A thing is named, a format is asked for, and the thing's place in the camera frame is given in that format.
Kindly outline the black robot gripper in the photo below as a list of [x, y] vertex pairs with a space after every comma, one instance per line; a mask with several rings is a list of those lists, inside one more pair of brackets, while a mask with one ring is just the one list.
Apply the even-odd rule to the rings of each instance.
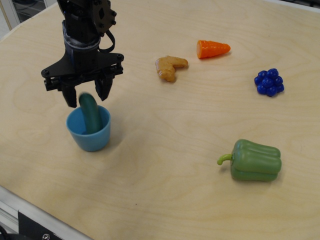
[[101, 101], [106, 100], [113, 85], [113, 78], [123, 73], [124, 56], [102, 50], [99, 44], [99, 41], [88, 44], [65, 41], [63, 57], [41, 71], [46, 90], [62, 90], [67, 105], [76, 108], [75, 86], [94, 81], [99, 98]]

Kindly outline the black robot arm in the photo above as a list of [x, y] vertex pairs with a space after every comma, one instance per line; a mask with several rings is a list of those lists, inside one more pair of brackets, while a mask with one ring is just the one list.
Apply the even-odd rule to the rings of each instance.
[[69, 107], [77, 106], [75, 87], [93, 81], [99, 98], [108, 98], [113, 79], [123, 73], [124, 56], [114, 53], [110, 28], [117, 13], [109, 0], [60, 0], [64, 16], [65, 52], [56, 63], [41, 71], [47, 91], [58, 90]]

